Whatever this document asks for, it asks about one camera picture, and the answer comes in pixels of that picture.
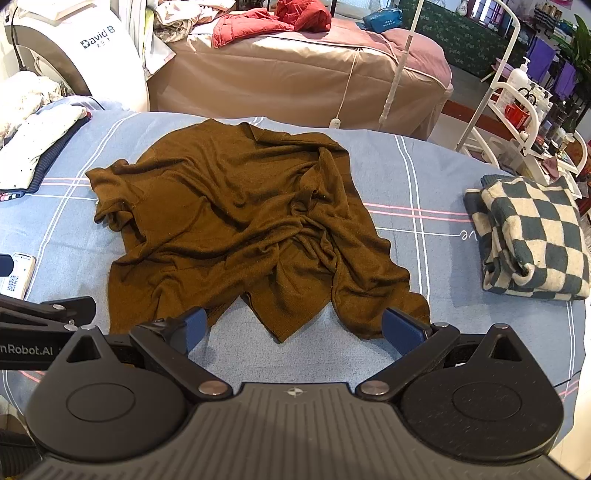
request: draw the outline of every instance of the red jacket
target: red jacket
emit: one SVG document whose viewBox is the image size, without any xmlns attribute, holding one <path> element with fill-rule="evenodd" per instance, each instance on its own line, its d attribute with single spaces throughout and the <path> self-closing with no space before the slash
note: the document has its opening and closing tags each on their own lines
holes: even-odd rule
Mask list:
<svg viewBox="0 0 591 480">
<path fill-rule="evenodd" d="M 276 15 L 254 8 L 239 15 L 220 18 L 213 29 L 213 48 L 223 47 L 239 38 L 284 30 L 330 30 L 330 12 L 320 0 L 279 0 Z"/>
<path fill-rule="evenodd" d="M 330 30 L 330 12 L 320 0 L 279 0 L 275 15 L 282 22 L 293 25 L 296 32 Z"/>
</svg>

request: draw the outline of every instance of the brown sweater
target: brown sweater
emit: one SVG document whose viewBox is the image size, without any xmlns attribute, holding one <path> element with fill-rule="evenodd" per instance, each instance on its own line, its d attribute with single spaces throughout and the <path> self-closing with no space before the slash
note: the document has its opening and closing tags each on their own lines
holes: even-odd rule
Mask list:
<svg viewBox="0 0 591 480">
<path fill-rule="evenodd" d="M 428 323 L 425 298 L 389 256 L 329 137 L 208 120 L 169 133 L 134 165 L 87 173 L 126 254 L 109 273 L 111 333 L 201 306 L 209 324 L 238 296 L 279 341 L 332 300 L 362 338 L 397 307 Z"/>
</svg>

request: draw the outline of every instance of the purple cloth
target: purple cloth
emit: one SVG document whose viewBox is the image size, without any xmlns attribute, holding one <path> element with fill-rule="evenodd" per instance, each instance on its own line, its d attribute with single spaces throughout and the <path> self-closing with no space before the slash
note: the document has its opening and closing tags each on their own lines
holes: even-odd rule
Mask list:
<svg viewBox="0 0 591 480">
<path fill-rule="evenodd" d="M 558 80 L 556 80 L 556 85 L 554 86 L 554 93 L 561 100 L 570 97 L 570 94 L 573 93 L 576 73 L 577 71 L 574 67 L 569 62 L 565 62 L 562 72 L 560 72 Z"/>
<path fill-rule="evenodd" d="M 536 83 L 541 83 L 552 64 L 552 60 L 554 60 L 554 55 L 556 55 L 556 52 L 550 45 L 540 37 L 534 38 L 528 55 L 530 59 L 530 64 L 527 67 L 528 77 Z"/>
</svg>

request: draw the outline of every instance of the qr code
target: qr code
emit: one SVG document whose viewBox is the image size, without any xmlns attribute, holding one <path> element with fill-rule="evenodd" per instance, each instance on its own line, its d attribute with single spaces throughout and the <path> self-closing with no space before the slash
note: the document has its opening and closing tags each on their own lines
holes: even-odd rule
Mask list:
<svg viewBox="0 0 591 480">
<path fill-rule="evenodd" d="M 17 289 L 17 281 L 18 281 L 17 275 L 10 275 L 10 277 L 8 277 L 7 290 L 8 291 L 15 291 Z"/>
</svg>

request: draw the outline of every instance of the green and white checkered fabric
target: green and white checkered fabric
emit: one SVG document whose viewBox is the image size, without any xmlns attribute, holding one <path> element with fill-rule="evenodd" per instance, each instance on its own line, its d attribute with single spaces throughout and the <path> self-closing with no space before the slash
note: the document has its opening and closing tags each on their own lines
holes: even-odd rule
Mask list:
<svg viewBox="0 0 591 480">
<path fill-rule="evenodd" d="M 485 290 L 553 300 L 589 296 L 589 252 L 564 177 L 547 187 L 506 177 L 467 190 L 464 202 L 478 235 Z"/>
</svg>

